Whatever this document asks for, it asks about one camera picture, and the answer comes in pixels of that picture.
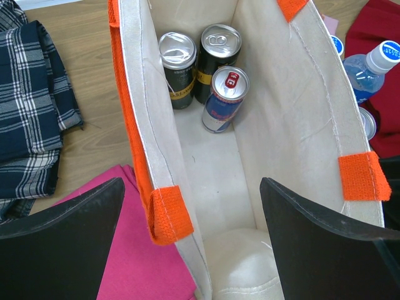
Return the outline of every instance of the can lid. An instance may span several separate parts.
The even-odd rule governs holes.
[[[212,88],[224,99],[242,99],[249,91],[249,78],[238,67],[221,67],[212,77]]]
[[[368,141],[376,134],[376,121],[373,115],[366,109],[359,107],[362,124],[367,135]]]
[[[400,63],[400,45],[394,41],[384,41],[367,54],[366,62],[375,73],[385,74]]]
[[[184,69],[196,60],[196,45],[184,34],[166,33],[161,37],[158,47],[162,64],[168,69]]]
[[[331,38],[336,47],[337,53],[339,54],[339,56],[342,55],[344,52],[343,42],[337,36],[331,35]]]
[[[214,24],[203,31],[201,44],[212,56],[230,58],[240,50],[242,37],[230,26]]]

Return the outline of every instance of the orange handle strap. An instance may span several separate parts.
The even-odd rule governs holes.
[[[286,21],[289,23],[307,4],[308,0],[277,0]]]
[[[375,152],[339,157],[344,200],[388,201],[391,188]]]
[[[193,225],[185,207],[179,186],[153,190],[143,144],[129,95],[119,32],[118,0],[108,1],[112,58],[117,89],[131,147],[137,186],[146,213],[149,233],[155,244],[172,244],[193,233]]]

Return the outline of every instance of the black can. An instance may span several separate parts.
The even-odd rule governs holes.
[[[193,101],[196,45],[184,34],[169,32],[159,42],[162,64],[169,84],[172,108],[188,107]]]
[[[194,96],[197,101],[206,103],[211,93],[213,74],[220,67],[234,66],[241,46],[240,34],[227,25],[214,24],[203,31],[197,60],[197,79],[194,85]]]

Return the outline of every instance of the bottle label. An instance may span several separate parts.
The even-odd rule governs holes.
[[[339,56],[343,54],[344,51],[344,46],[343,43],[340,39],[338,39],[336,36],[331,36],[333,43],[335,44],[337,53],[339,53]]]
[[[358,104],[361,104],[364,101],[367,101],[369,98],[371,98],[373,95],[376,94],[376,92],[359,91],[358,89],[354,89],[354,93],[356,95]]]
[[[396,42],[385,42],[382,45],[383,54],[393,61],[400,60],[400,45]]]

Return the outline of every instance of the black panel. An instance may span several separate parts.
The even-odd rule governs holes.
[[[400,299],[400,232],[343,216],[272,179],[260,191],[286,300]]]
[[[95,300],[123,199],[114,178],[0,226],[1,299]]]
[[[400,230],[400,156],[380,159],[379,163],[392,188],[390,200],[382,203],[385,226]]]

